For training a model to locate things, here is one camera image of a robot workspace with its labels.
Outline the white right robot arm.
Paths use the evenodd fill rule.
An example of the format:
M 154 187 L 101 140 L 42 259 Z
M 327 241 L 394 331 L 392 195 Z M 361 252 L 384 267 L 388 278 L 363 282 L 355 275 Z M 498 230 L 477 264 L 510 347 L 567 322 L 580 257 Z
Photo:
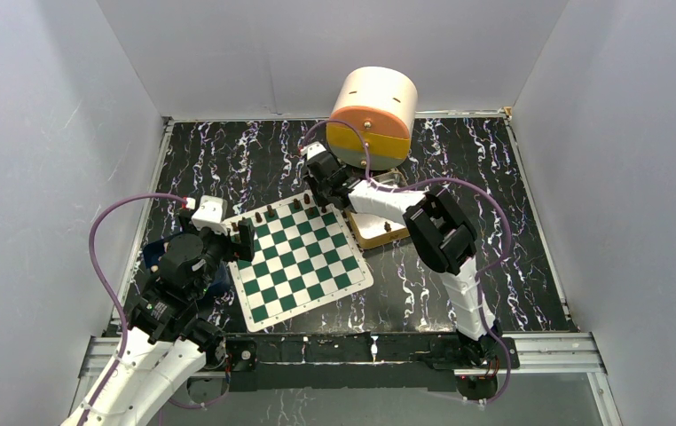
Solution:
M 319 142 L 300 149 L 303 179 L 320 207 L 332 204 L 400 224 L 418 258 L 440 276 L 455 313 L 462 358 L 485 367 L 497 354 L 497 321 L 476 283 L 476 233 L 450 191 L 404 190 L 359 178 Z

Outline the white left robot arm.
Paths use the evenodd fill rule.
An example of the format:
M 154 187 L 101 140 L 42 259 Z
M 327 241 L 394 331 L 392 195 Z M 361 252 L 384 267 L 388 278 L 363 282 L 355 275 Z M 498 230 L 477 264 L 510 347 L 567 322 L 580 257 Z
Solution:
M 199 302 L 229 263 L 254 254 L 247 219 L 202 228 L 188 219 L 181 233 L 147 245 L 151 274 L 126 315 L 128 329 L 64 423 L 145 425 L 192 374 L 225 365 L 226 334 L 200 316 Z

